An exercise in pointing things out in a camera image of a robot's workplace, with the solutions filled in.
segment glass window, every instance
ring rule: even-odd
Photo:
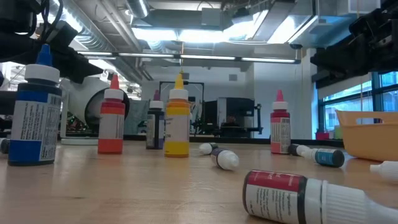
[[[361,99],[348,100],[339,103],[333,103],[325,105],[325,129],[326,131],[334,130],[336,125],[340,125],[338,122],[337,114],[335,110],[342,111],[361,111]],[[370,96],[363,98],[363,111],[373,110],[373,100]],[[372,124],[373,119],[363,119],[363,124]]]
[[[397,81],[398,72],[389,72],[380,76],[381,87],[397,84]]]
[[[362,84],[362,92],[372,90],[372,81],[367,81]],[[344,96],[351,96],[361,92],[361,85],[357,85],[346,90],[340,91],[338,93],[327,96],[323,101],[334,100]]]
[[[383,93],[383,110],[398,111],[398,91]]]

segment wooden table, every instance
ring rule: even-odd
[[[271,223],[243,209],[243,179],[251,169],[277,170],[363,189],[398,207],[397,186],[369,173],[377,162],[349,159],[342,169],[301,157],[271,155],[268,145],[222,144],[241,161],[236,172],[215,167],[193,143],[186,159],[126,141],[123,155],[94,146],[59,146],[54,165],[9,167],[0,158],[0,223]]]

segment orange plastic bin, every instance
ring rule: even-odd
[[[336,110],[347,153],[363,159],[398,161],[398,113]],[[359,118],[382,123],[358,124]]]

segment red bottle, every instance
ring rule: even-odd
[[[113,75],[111,88],[105,90],[99,122],[98,153],[121,154],[123,151],[124,113],[123,91],[119,89],[117,75]]]
[[[288,104],[284,101],[282,90],[278,90],[276,101],[272,104],[271,113],[271,152],[288,154],[290,145],[290,114]]]

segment yellow bottle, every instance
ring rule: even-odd
[[[188,91],[184,90],[182,74],[179,73],[166,106],[165,157],[189,156],[189,126]]]

